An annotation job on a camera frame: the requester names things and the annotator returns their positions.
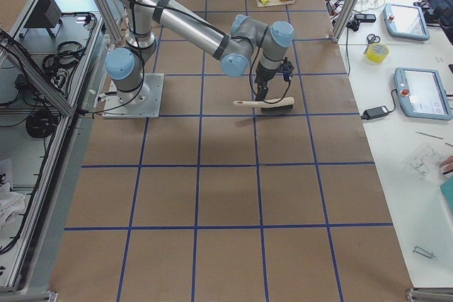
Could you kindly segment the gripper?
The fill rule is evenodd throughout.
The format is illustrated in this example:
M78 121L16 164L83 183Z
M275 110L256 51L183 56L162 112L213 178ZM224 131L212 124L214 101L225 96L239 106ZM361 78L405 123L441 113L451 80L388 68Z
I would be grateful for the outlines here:
M265 100L268 94L267 82L274 78L277 72L280 72L280 62L269 65L259 62L256 67L256 77L254 83L257 84L255 100Z

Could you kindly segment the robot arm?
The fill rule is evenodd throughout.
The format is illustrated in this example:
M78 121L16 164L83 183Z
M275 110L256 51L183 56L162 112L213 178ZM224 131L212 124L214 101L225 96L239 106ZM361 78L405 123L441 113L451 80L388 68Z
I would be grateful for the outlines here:
M254 88L254 101L236 101L236 106L278 108L294 104L287 95L279 100L266 100L268 81L277 73L289 83L293 66L286 52L294 38L294 28L286 21L267 25L249 16L237 15L230 34L196 16L175 0L121 0L131 13L140 13L147 21L155 21L172 30L220 62L227 76L241 76L251 65L255 49L262 50L258 62Z

